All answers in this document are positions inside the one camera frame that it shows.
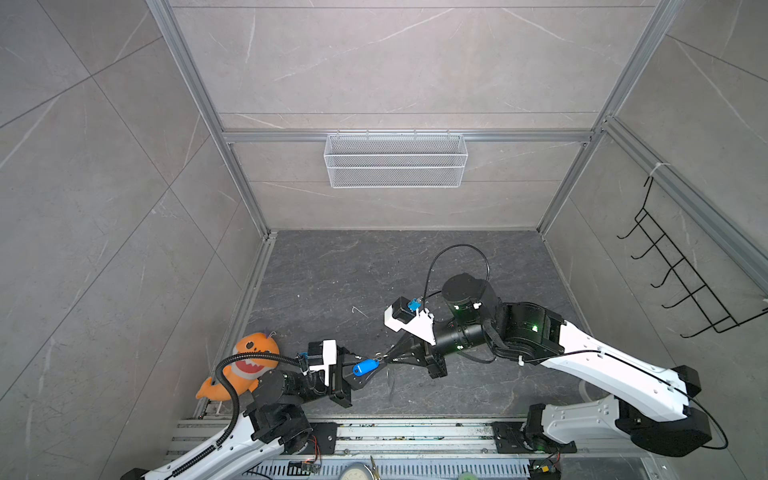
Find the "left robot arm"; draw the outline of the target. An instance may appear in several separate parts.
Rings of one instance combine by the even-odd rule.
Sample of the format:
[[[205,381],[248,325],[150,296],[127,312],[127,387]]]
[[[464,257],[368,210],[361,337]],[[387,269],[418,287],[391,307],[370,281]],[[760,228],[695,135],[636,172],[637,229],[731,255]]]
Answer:
[[[226,366],[248,359],[277,360],[292,371],[271,370],[259,379],[247,408]],[[312,342],[305,353],[286,357],[272,353],[242,353],[222,360],[216,379],[229,393],[232,416],[227,427],[182,457],[154,470],[134,468],[124,479],[233,479],[256,464],[282,453],[301,451],[313,435],[302,405],[324,397],[351,406],[351,392],[363,387],[382,365],[348,352],[334,340]]]

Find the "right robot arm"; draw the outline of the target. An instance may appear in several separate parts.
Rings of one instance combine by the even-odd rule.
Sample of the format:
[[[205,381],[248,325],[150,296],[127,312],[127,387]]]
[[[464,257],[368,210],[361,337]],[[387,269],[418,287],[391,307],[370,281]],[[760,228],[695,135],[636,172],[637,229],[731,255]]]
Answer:
[[[557,370],[605,392],[579,404],[530,406],[521,428],[526,448],[551,452],[580,440],[627,439],[651,453],[684,457],[711,441],[710,417],[695,401],[695,369],[638,360],[545,307],[502,301],[488,281],[467,273],[447,280],[440,295],[452,315],[447,321],[436,321],[418,299],[400,297],[385,310],[385,326],[402,337],[384,362],[421,366],[440,378],[446,356],[485,345],[520,367]]]

